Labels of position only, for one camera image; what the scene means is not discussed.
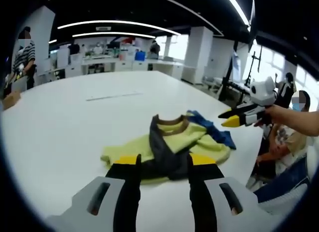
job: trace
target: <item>tabletop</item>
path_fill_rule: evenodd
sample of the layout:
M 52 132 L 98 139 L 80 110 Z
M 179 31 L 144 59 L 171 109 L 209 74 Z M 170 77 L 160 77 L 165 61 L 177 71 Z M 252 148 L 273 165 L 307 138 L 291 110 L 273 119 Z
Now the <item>tabletop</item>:
M 21 94 L 1 115 L 7 162 L 27 203 L 41 218 L 59 215 L 71 198 L 107 169 L 104 146 L 122 145 L 149 132 L 159 114 L 177 118 L 199 111 L 237 146 L 219 165 L 245 185 L 257 158 L 262 130 L 223 128 L 217 116 L 229 107 L 157 71 L 111 72 L 53 81 Z M 137 231 L 194 231 L 187 180 L 141 186 Z

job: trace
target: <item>face mask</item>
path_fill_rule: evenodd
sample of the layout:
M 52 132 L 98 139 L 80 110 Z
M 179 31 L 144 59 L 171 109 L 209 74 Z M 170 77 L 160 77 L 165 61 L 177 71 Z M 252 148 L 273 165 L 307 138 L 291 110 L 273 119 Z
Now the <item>face mask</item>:
M 304 108 L 305 104 L 303 103 L 294 103 L 293 110 L 294 111 L 301 111 Z
M 20 46 L 22 46 L 23 48 L 27 47 L 30 45 L 31 43 L 31 39 L 19 39 L 18 43 Z

